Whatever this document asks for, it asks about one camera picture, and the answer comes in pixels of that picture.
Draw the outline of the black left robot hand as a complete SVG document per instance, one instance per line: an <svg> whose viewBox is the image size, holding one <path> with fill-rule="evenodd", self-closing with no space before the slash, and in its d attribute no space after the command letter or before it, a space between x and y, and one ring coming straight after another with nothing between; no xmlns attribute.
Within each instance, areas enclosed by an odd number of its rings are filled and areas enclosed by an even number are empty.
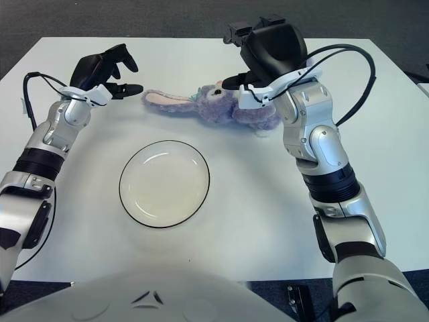
<svg viewBox="0 0 429 322"><path fill-rule="evenodd" d="M119 63L123 63L131 72L139 71L126 45L118 44L102 53L82 57L72 73L70 86L89 91L97 85L103 85L112 94L112 99L124 99L142 93L142 85L108 82L111 77L116 80L121 78Z"/></svg>

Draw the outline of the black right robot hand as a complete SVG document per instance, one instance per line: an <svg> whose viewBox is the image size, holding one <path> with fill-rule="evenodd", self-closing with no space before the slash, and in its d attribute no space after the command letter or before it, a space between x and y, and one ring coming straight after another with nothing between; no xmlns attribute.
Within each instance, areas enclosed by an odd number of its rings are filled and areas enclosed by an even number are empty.
<svg viewBox="0 0 429 322"><path fill-rule="evenodd" d="M241 85L266 87L302 68L308 55L299 30L276 14L261 16L255 26L244 21L230 23L223 42L240 48L240 56L249 68L222 81L222 88L228 90L237 90Z"/></svg>

